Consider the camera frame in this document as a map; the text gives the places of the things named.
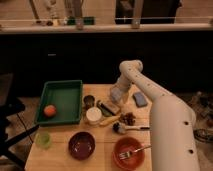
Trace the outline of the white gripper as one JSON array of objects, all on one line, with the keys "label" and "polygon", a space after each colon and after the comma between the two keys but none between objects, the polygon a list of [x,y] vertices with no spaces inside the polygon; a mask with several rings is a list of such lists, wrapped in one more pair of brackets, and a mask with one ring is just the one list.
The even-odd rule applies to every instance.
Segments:
[{"label": "white gripper", "polygon": [[117,82],[112,86],[118,87],[122,93],[121,100],[117,104],[125,104],[127,102],[131,85],[132,83],[126,77],[119,77]]}]

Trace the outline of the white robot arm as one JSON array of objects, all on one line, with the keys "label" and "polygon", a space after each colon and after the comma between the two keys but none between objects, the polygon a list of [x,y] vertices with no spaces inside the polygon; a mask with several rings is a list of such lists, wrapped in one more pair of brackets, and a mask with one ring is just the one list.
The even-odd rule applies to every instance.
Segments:
[{"label": "white robot arm", "polygon": [[120,77],[110,89],[110,100],[119,104],[135,84],[152,102],[150,140],[152,171],[200,171],[193,134],[194,110],[182,99],[142,74],[140,60],[123,61]]}]

